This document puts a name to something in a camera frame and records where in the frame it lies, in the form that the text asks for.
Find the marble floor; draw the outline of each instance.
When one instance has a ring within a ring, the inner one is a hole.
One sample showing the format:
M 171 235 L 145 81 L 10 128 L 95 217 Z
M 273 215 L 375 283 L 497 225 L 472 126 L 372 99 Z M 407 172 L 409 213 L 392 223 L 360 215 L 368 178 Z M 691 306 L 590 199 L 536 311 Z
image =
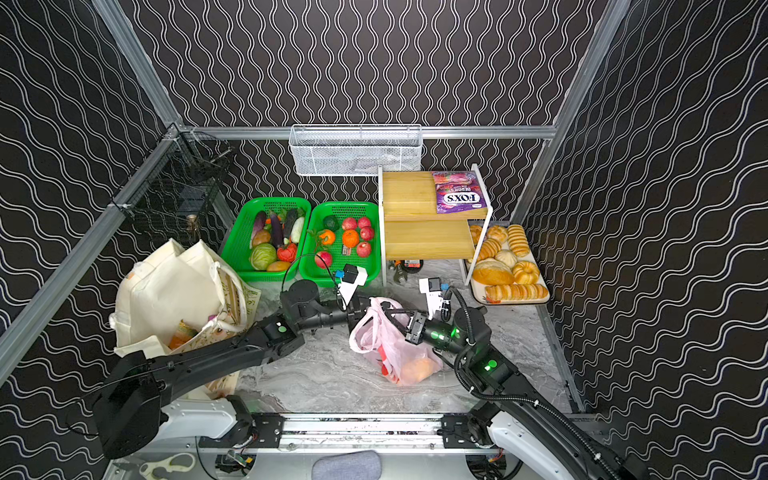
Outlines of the marble floor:
M 439 276 L 462 288 L 470 306 L 478 304 L 464 288 L 456 260 L 432 260 L 411 275 L 405 285 L 394 284 L 388 272 L 387 289 L 374 280 L 368 294 L 388 296 L 403 306 L 426 308 L 418 278 Z M 262 290 L 257 319 L 278 307 L 280 283 L 255 283 Z M 534 387 L 563 412 L 570 412 L 568 394 L 547 344 L 541 321 L 532 305 L 492 306 L 485 316 L 492 328 L 492 342 Z M 254 412 L 466 412 L 473 399 L 447 366 L 415 386 L 396 386 L 364 358 L 349 349 L 346 327 L 305 334 L 306 344 L 293 355 L 266 366 L 240 372 L 237 395 Z

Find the cabbage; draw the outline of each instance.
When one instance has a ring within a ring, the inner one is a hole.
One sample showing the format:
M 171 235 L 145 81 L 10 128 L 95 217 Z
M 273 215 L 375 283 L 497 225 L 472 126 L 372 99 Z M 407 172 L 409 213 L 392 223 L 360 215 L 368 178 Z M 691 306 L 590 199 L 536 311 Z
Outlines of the cabbage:
M 270 263 L 277 260 L 277 250 L 271 243 L 260 243 L 250 253 L 250 265 L 254 270 L 264 271 Z

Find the bread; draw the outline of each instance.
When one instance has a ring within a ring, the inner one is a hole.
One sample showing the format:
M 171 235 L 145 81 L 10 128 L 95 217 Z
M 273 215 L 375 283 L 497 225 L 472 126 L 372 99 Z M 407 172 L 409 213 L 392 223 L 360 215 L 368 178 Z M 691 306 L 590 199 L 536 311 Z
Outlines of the bread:
M 509 243 L 509 249 L 518 257 L 525 257 L 531 252 L 528 239 L 525 238 L 525 232 L 520 225 L 507 227 L 507 243 Z
M 515 277 L 515 283 L 536 283 L 539 271 L 535 263 L 523 261 L 512 267 L 512 275 Z
M 509 300 L 538 300 L 546 296 L 546 287 L 538 283 L 534 285 L 496 285 L 485 288 L 485 300 L 488 303 L 501 303 Z
M 480 233 L 482 233 L 482 227 L 479 225 L 470 225 L 469 233 L 472 235 L 472 243 L 477 245 L 480 241 Z
M 498 240 L 499 243 L 504 243 L 507 240 L 507 230 L 499 225 L 494 225 L 488 228 L 488 232 L 485 234 L 487 238 Z
M 513 283 L 515 276 L 508 266 L 498 260 L 488 258 L 482 262 L 477 262 L 475 271 L 472 273 L 472 279 L 483 285 L 504 285 Z
M 488 238 L 480 246 L 480 254 L 478 260 L 485 260 L 486 258 L 495 257 L 498 252 L 502 250 L 502 244 L 498 240 Z
M 518 262 L 518 258 L 511 250 L 502 250 L 494 258 L 509 268 L 512 268 Z

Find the orange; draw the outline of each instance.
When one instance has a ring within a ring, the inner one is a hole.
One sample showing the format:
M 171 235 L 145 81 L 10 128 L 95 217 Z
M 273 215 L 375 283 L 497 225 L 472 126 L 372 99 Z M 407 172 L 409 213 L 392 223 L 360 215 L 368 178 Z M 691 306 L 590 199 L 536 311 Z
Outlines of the orange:
M 336 241 L 336 234 L 331 230 L 323 230 L 317 238 L 320 239 L 320 243 L 323 245 L 333 245 L 333 242 Z
M 360 243 L 360 235 L 358 235 L 357 230 L 344 230 L 341 242 L 344 243 L 345 247 L 357 247 L 357 244 Z

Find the black wire mesh basket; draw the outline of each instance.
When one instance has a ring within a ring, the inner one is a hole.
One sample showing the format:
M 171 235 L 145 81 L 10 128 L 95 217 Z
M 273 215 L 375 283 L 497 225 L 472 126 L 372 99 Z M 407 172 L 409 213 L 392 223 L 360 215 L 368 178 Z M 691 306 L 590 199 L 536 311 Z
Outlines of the black wire mesh basket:
M 207 134 L 184 132 L 147 181 L 120 206 L 137 233 L 153 245 L 173 238 L 185 247 L 199 240 L 219 250 L 227 228 L 214 209 L 232 147 Z

